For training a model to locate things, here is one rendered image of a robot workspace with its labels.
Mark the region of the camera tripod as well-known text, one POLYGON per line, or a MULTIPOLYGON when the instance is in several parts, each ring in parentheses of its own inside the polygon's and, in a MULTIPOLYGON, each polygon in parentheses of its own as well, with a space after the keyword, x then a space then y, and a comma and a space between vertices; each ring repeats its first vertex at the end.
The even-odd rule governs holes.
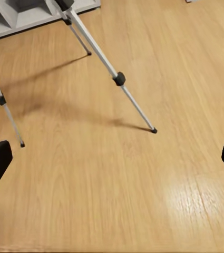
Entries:
MULTIPOLYGON (((0 3, 1 3, 1 1, 2 0, 0 0, 0 3)), ((75 25, 78 27, 78 29, 83 34, 83 36, 85 37, 85 39, 89 42, 89 44, 91 45, 91 47, 94 49, 94 51, 97 53, 97 55, 99 56, 99 58, 102 60, 102 62, 105 64, 105 66, 108 68, 108 70, 112 74, 114 82, 117 84, 117 86, 120 86, 122 88, 122 90, 125 92, 125 94, 129 98, 129 100, 132 102, 132 104, 137 109, 137 111, 141 114, 141 116, 143 117, 143 119, 145 120, 145 122, 147 122, 147 124, 149 125, 151 131, 154 134, 156 134, 156 132, 157 132, 156 129, 151 124, 151 122, 148 120, 148 118, 146 118, 146 115, 143 113, 143 111, 138 106, 138 104, 136 103, 136 101, 133 98, 133 96, 131 95, 131 93, 126 88, 124 74, 122 72, 116 72, 114 70, 113 66, 110 64, 110 62, 105 57, 105 55, 103 54, 103 52, 101 51, 101 49, 99 48, 99 46, 96 44, 96 41, 94 40, 94 38, 92 37, 92 35, 90 34, 90 32, 87 30, 87 28, 85 27, 85 25, 83 24, 83 22, 81 21, 81 19, 79 18, 79 16, 73 10, 72 5, 74 4, 74 0, 50 0, 50 1, 58 9, 59 14, 62 16, 62 19, 66 23, 66 25, 71 28, 71 30, 76 35, 76 37, 79 39, 79 41, 81 42, 81 44, 83 45, 83 47, 87 50, 87 47, 84 44, 84 42, 82 41, 81 37, 76 32, 76 30, 73 28, 71 21, 73 21, 75 23, 75 25)), ((5 107, 5 109, 6 109, 7 113, 8 113, 8 116, 9 116, 9 118, 10 118, 10 120, 11 120, 13 126, 14 126, 14 129, 15 129, 15 131, 17 133, 17 136, 18 136, 19 140, 21 141, 21 147, 25 147, 25 144, 22 141, 20 133, 18 132, 18 130, 16 128, 16 125, 15 125, 13 119, 12 119, 12 116, 11 116, 10 111, 8 109, 8 106, 6 104, 6 100, 4 98, 4 95, 0 91, 0 106, 2 106, 2 105, 4 105, 4 107, 5 107)))

